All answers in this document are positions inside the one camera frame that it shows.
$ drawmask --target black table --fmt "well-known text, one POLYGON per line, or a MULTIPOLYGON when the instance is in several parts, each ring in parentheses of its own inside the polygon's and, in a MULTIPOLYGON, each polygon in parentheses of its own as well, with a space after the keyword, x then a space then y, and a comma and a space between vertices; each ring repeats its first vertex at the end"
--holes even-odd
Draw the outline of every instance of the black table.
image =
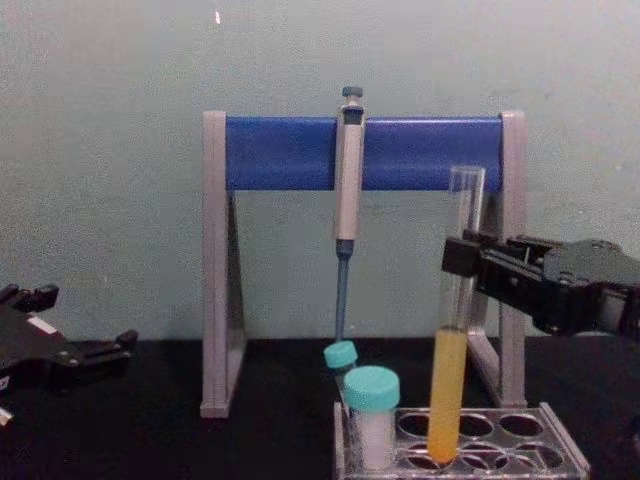
MULTIPOLYGON (((332 471, 335 389, 323 340, 254 341, 231 417, 199 418, 199 342, 141 342, 124 378, 56 397, 16 392, 0 430, 0 478, 322 479, 332 471)), ((429 398, 432 340, 361 340, 394 369, 401 406, 429 398)), ((491 406, 467 368, 464 405, 491 406)), ((527 339, 527 399, 548 402, 595 480, 640 478, 627 429, 640 414, 640 346, 610 337, 527 339)))

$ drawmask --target pipette stand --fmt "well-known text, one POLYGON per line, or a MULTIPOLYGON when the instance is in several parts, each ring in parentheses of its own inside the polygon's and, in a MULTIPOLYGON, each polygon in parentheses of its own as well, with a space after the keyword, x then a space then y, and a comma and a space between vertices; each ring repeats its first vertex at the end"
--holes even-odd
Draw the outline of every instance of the pipette stand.
MULTIPOLYGON (((369 118, 363 190, 444 191, 452 165, 483 166, 488 195, 482 228, 502 238, 524 233, 524 120, 521 112, 369 118)), ((202 417, 228 417, 246 343, 233 192, 333 190, 335 129, 335 117, 204 112, 202 417)), ((487 299, 476 294, 474 303, 471 358, 496 406, 524 407, 525 318, 507 306, 499 308, 496 351, 484 329, 487 299)))
POLYGON ((342 405, 334 404, 334 479, 585 480, 590 467, 546 403, 539 408, 463 409, 459 450, 449 465, 427 452, 429 410, 396 410, 395 461, 387 469, 362 468, 357 435, 342 405))

